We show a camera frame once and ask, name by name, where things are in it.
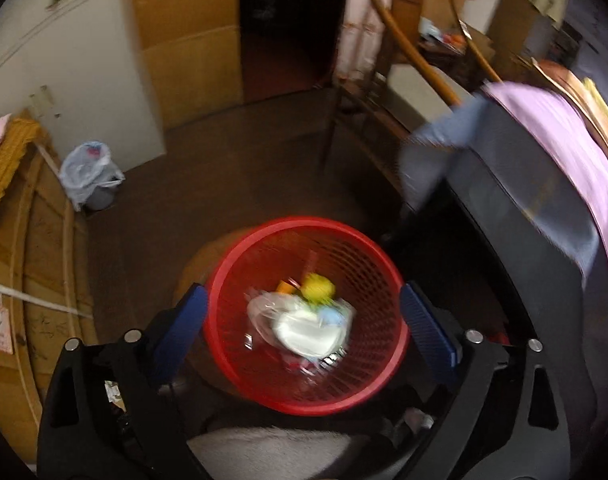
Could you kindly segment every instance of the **basket rim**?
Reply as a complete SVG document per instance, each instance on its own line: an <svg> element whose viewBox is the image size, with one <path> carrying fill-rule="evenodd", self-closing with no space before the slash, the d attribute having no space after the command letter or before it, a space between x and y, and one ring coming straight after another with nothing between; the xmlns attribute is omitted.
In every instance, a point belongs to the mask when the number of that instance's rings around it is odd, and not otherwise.
<svg viewBox="0 0 608 480"><path fill-rule="evenodd" d="M218 265L211 273L207 283L207 289L209 292L209 308L206 322L204 324L204 334L217 367L245 397L258 402L262 406L272 408L273 410L277 410L282 413L288 413L290 415L330 415L332 413L337 413L356 406L357 404L364 402L364 400L374 396L385 386L389 378L395 373L402 362L402 358L404 357L405 350L410 339L410 332L401 316L399 317L399 333L397 336L397 342L391 358L389 359L388 363L386 363L382 371L376 375L376 377L373 377L372 380L359 391L348 394L347 396L340 397L330 402L310 402L306 403L305 405L300 404L299 402L289 402L287 400L274 400L271 397L263 394L261 390L248 386L248 384L245 383L245 381L242 380L238 375L236 370L230 364L229 360L225 357L224 346L217 336L217 300L214 300L214 298L219 297L219 294L225 284L226 276L231 270L231 267L237 262L242 254L245 253L245 251L262 241L264 238L281 231L300 227L318 228L321 230L331 231L334 230L355 238L363 244L364 248L367 250L367 252L370 252L371 256L375 257L380 261L380 263L383 264L386 272L388 272L389 276L395 283L395 286L399 290L401 290L402 286L404 285L402 276L388 255L373 240L363 233L357 231L357 229L335 220L315 216L288 216L285 218L279 218L264 223L253 229L251 232L234 243L234 245L232 245L232 247L226 251L222 259L220 259Z"/></svg>

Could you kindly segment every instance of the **pink curtain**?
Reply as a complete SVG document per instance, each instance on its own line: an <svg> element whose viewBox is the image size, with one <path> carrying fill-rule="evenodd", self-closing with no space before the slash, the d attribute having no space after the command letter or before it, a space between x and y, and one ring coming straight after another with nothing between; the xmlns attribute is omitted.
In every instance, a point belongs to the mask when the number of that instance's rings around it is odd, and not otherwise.
<svg viewBox="0 0 608 480"><path fill-rule="evenodd" d="M390 5L391 0L384 0ZM384 25L370 0L346 0L335 76L361 79L375 63Z"/></svg>

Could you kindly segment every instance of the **silver screw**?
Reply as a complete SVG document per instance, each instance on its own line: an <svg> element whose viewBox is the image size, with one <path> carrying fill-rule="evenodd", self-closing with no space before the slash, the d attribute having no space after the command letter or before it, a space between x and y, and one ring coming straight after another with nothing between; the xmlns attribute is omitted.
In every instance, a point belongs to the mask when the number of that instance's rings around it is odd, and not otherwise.
<svg viewBox="0 0 608 480"><path fill-rule="evenodd" d="M477 330L466 330L465 335L466 339L471 341L471 343L475 343L476 345L479 345L484 340L484 336L482 335L482 333L478 332Z"/></svg>
<svg viewBox="0 0 608 480"><path fill-rule="evenodd" d="M134 328L133 330L129 330L124 334L124 341L126 341L126 343L136 343L141 338L142 332L141 330L137 330L136 328Z"/></svg>
<svg viewBox="0 0 608 480"><path fill-rule="evenodd" d="M71 337L68 341L64 343L64 348L69 352L72 352L79 346L79 339L76 337Z"/></svg>
<svg viewBox="0 0 608 480"><path fill-rule="evenodd" d="M541 352L544 349L544 345L539 339L529 339L529 348L533 352Z"/></svg>

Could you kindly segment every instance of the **chair frame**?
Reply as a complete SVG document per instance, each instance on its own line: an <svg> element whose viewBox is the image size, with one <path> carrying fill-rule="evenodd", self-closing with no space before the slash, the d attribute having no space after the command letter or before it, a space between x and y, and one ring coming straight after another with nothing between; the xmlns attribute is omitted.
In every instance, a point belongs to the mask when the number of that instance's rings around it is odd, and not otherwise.
<svg viewBox="0 0 608 480"><path fill-rule="evenodd" d="M385 75L383 75L383 73L387 75L392 60L392 55L383 56L383 54L386 54L382 52L387 48L386 45L392 43L392 45L397 48L397 51L417 69L420 75L447 105L459 105L461 100L455 92L453 92L452 88L433 70L433 67L431 67L431 65L429 65L421 56L400 27L391 13L391 10L385 6L383 0L370 1L386 28L384 38L382 39L380 55L377 56L378 59L375 67L370 75L364 79L362 85L358 82L346 81L340 84L337 89L337 95L333 104L333 113L322 139L319 155L319 170L322 171L325 167L333 143L335 128L337 123L341 123L347 127L351 134L353 134L357 145L370 158L376 168L378 168L393 187L400 191L401 188L399 187L399 180L395 171L388 167L363 141L363 133L367 124L372 120L376 121L381 126L384 126L384 128L386 128L398 141L405 140L410 133L387 110L379 106L378 103L379 96L383 93L383 89L381 88L382 81L385 81ZM488 61L481 54L477 45L473 42L471 35L468 32L468 28L466 27L466 23L460 19L457 12L455 0L449 0L449 4L460 32L466 40L467 48L474 54L478 63L482 66L482 69L486 72L486 75L491 81L501 81L497 73L495 73ZM348 107L342 105L343 98L348 98L351 102ZM364 121L359 125L356 125L351 121L351 117L356 114L365 114Z"/></svg>

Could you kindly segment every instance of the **white cabinet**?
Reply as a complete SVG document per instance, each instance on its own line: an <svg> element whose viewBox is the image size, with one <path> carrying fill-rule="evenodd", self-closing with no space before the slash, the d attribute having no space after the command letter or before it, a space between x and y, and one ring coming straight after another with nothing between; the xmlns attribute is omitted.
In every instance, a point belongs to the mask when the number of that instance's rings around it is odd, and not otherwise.
<svg viewBox="0 0 608 480"><path fill-rule="evenodd" d="M0 41L0 115L30 106L61 157L95 139L123 170L164 153L121 0L9 1L0 37L17 40Z"/></svg>

